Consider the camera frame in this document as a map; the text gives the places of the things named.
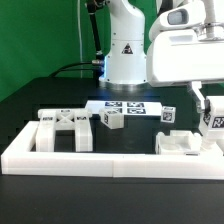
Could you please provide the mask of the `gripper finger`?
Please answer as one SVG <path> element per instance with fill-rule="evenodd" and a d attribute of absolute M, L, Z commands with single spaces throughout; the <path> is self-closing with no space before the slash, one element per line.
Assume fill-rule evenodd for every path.
<path fill-rule="evenodd" d="M 198 113 L 203 113 L 206 110 L 206 99 L 200 91 L 201 88 L 202 83 L 200 81 L 192 81 L 187 85 L 188 93 L 194 99 Z"/>

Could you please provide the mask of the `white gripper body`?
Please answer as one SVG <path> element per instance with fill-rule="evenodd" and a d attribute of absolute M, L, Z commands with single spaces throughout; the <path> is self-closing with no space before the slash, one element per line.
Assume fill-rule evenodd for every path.
<path fill-rule="evenodd" d="M 193 30 L 160 33 L 147 51 L 151 86 L 186 85 L 192 81 L 224 81 L 224 41 L 198 41 Z"/>

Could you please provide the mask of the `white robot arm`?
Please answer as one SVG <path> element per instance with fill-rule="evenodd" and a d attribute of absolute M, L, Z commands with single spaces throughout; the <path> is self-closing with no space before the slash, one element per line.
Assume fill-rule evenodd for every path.
<path fill-rule="evenodd" d="M 101 85 L 136 89 L 186 85 L 197 110 L 211 102 L 200 93 L 204 83 L 224 82 L 224 0 L 155 0 L 157 18 L 144 47 L 145 16 L 128 0 L 89 0 L 96 55 L 103 64 Z M 102 53 L 95 13 L 108 7 L 111 47 Z"/>

